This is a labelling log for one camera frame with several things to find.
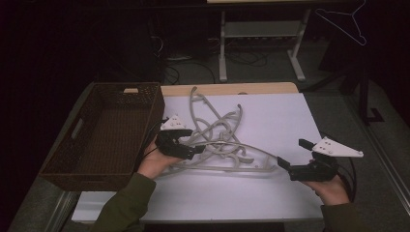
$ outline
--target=floor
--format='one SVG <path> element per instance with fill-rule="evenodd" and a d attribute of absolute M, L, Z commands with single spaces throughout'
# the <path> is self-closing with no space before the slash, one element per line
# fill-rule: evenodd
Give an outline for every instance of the floor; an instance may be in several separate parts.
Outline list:
<path fill-rule="evenodd" d="M 287 58 L 286 50 L 290 48 L 291 42 L 270 43 L 274 45 L 269 49 L 259 46 L 247 53 L 230 52 L 227 59 L 228 83 L 291 81 L 302 90 L 331 74 L 318 70 L 327 48 L 326 41 L 303 42 L 298 58 L 307 78 L 305 82 L 296 80 Z M 219 83 L 217 54 L 205 60 L 185 58 L 187 57 L 181 54 L 168 61 L 164 84 Z M 371 81 L 369 108 L 377 108 L 384 122 L 365 126 L 358 117 L 358 92 L 351 96 L 340 94 L 337 88 L 342 80 L 343 77 L 315 92 L 305 93 L 317 127 L 323 135 L 336 138 L 365 153 L 364 158 L 355 159 L 354 162 L 358 174 L 355 202 L 363 221 L 373 231 L 410 231 L 407 198 L 407 187 L 410 187 L 410 169 L 407 168 L 410 163 L 409 127 L 392 108 L 383 90 Z M 340 163 L 348 166 L 347 160 L 341 159 Z M 55 231 L 49 219 L 55 215 L 52 212 L 55 205 L 62 200 L 59 197 L 61 191 L 43 180 L 36 182 L 36 185 L 43 188 L 31 189 L 10 228 L 11 232 Z M 70 202 L 67 214 L 70 214 L 74 204 L 74 201 Z M 88 229 L 87 225 L 72 222 L 69 217 L 59 217 L 53 222 L 63 224 L 62 231 Z M 322 221 L 292 221 L 284 224 L 286 232 L 318 232 L 322 229 Z"/>

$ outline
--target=white table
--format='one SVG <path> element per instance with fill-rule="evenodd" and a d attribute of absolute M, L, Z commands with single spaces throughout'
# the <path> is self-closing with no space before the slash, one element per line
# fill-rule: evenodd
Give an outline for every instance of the white table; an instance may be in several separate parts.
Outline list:
<path fill-rule="evenodd" d="M 267 94 L 265 90 L 275 92 L 275 84 L 199 85 L 197 91 L 207 96 L 221 115 L 237 109 L 238 103 L 242 106 L 244 116 L 236 132 L 241 142 L 278 155 L 292 164 L 307 164 L 311 153 L 298 146 L 298 139 L 317 142 L 320 134 L 304 96 L 295 89 L 289 94 Z M 187 94 L 191 86 L 178 87 L 163 88 L 164 116 L 178 114 L 186 122 L 187 128 L 194 129 L 188 97 L 167 97 L 180 96 L 175 94 L 177 90 Z M 222 91 L 230 89 L 239 93 L 247 90 L 252 93 L 256 90 L 262 94 L 218 95 L 220 92 L 215 90 L 219 87 Z M 206 107 L 200 105 L 195 108 L 196 115 L 211 118 L 206 111 Z M 185 170 L 160 177 L 156 182 L 157 188 L 149 203 L 148 213 L 141 219 L 145 223 L 322 218 L 320 199 L 310 188 L 299 182 L 291 182 L 287 172 L 280 167 L 269 173 Z M 103 204 L 113 194 L 82 192 L 72 220 L 94 222 Z"/>

